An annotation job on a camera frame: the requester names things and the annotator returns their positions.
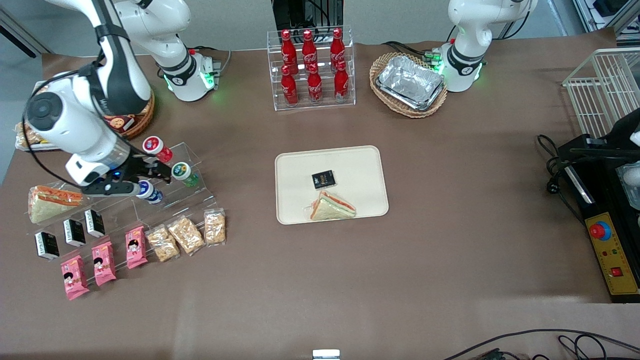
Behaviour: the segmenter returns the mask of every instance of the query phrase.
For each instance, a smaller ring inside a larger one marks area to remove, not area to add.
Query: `emergency stop button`
[[[594,238],[606,241],[611,238],[611,227],[604,221],[598,221],[597,223],[589,226],[589,234]]]

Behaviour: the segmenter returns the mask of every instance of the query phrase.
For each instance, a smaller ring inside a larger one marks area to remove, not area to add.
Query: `white wire basket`
[[[640,47],[594,51],[564,81],[583,134],[600,138],[640,107]]]

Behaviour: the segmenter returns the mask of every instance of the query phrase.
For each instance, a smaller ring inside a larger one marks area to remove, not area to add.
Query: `foil container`
[[[444,89],[444,78],[407,56],[396,56],[376,78],[380,90],[417,111],[426,111]]]

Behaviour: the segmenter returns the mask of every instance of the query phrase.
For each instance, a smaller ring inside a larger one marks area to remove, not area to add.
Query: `wicker basket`
[[[136,115],[136,117],[139,118],[138,123],[122,133],[122,137],[125,139],[133,139],[140,135],[140,133],[149,126],[149,123],[151,123],[151,119],[154,118],[154,109],[156,108],[156,95],[153,90],[151,90],[151,99],[149,99],[148,107],[149,109],[146,114]]]
[[[416,58],[413,55],[403,54],[403,53],[385,54],[383,56],[380,56],[376,61],[374,61],[373,65],[371,65],[371,69],[369,69],[369,84],[371,85],[371,89],[380,98],[380,100],[382,100],[382,102],[384,102],[391,110],[395,111],[396,113],[402,114],[412,119],[420,119],[423,117],[427,117],[433,114],[434,112],[436,112],[436,110],[439,107],[441,107],[442,103],[447,98],[446,86],[444,89],[442,89],[438,97],[433,101],[433,104],[431,104],[431,106],[427,111],[416,111],[410,108],[407,104],[401,102],[395,97],[392,97],[391,95],[380,90],[376,86],[376,78],[378,77],[378,75],[380,75],[382,70],[384,70],[384,68],[387,66],[387,64],[389,63],[389,60],[391,60],[391,58],[394,58],[396,56],[402,56],[402,55],[407,56],[409,59],[413,60],[413,62],[415,62],[420,66],[428,67],[427,63]]]

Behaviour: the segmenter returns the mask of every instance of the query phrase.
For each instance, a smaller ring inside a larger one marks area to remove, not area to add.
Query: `pink snack package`
[[[91,249],[93,254],[93,273],[95,283],[102,286],[107,281],[116,279],[116,265],[113,262],[111,242],[107,241]]]
[[[62,276],[65,278],[65,292],[69,300],[89,291],[86,276],[84,276],[84,262],[80,255],[62,263],[61,268]]]
[[[144,226],[129,231],[124,240],[127,243],[127,268],[133,269],[147,263]]]

